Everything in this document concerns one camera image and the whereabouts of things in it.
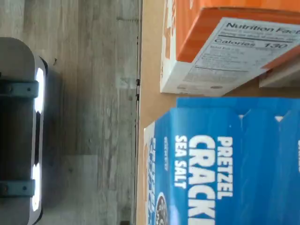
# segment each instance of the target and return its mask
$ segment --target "blue cardboard box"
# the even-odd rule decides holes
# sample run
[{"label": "blue cardboard box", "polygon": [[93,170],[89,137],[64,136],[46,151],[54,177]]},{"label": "blue cardboard box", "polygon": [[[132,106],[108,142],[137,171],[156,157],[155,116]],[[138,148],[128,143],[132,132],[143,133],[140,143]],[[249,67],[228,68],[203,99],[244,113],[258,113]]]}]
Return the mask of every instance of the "blue cardboard box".
[{"label": "blue cardboard box", "polygon": [[277,116],[289,110],[300,109],[300,99],[283,97],[179,97],[178,108],[229,107],[238,114],[246,114],[250,109],[266,109]]},{"label": "blue cardboard box", "polygon": [[149,225],[300,224],[299,112],[174,108],[144,131]]}]

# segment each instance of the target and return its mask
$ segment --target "gray floor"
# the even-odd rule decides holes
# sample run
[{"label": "gray floor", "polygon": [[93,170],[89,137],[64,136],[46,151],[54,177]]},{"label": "gray floor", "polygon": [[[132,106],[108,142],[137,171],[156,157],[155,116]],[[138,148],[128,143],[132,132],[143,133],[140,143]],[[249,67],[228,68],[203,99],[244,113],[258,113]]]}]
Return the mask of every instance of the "gray floor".
[{"label": "gray floor", "polygon": [[40,225],[114,225],[134,199],[138,0],[0,0],[48,63]]}]

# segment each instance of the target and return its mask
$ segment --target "nutrition facts label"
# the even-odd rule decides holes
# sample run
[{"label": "nutrition facts label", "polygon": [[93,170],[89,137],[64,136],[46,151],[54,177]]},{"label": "nutrition facts label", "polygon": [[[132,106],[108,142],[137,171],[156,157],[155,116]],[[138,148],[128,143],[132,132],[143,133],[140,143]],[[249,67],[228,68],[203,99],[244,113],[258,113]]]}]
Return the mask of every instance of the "nutrition facts label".
[{"label": "nutrition facts label", "polygon": [[190,73],[203,70],[206,74],[242,75],[262,68],[299,43],[300,25],[224,17],[197,55]]}]

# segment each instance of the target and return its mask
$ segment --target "floor plank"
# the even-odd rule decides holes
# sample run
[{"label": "floor plank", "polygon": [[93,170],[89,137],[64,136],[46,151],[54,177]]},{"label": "floor plank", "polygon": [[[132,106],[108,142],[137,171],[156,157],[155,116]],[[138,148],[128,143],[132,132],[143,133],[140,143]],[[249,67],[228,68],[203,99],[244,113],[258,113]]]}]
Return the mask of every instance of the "floor plank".
[{"label": "floor plank", "polygon": [[51,69],[40,224],[130,220],[137,33],[138,0],[0,1],[0,36]]}]

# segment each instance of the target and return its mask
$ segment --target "food box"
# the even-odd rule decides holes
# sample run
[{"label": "food box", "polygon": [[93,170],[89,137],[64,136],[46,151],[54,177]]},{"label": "food box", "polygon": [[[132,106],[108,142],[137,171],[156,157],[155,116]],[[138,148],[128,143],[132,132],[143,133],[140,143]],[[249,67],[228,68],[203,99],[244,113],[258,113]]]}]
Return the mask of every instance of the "food box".
[{"label": "food box", "polygon": [[160,91],[221,96],[300,53],[294,0],[165,0]]},{"label": "food box", "polygon": [[299,224],[300,114],[276,111],[194,105],[149,125],[146,224]]},{"label": "food box", "polygon": [[265,109],[275,116],[285,116],[290,110],[300,110],[299,98],[285,97],[178,97],[178,108],[229,107],[238,115],[251,109]]}]

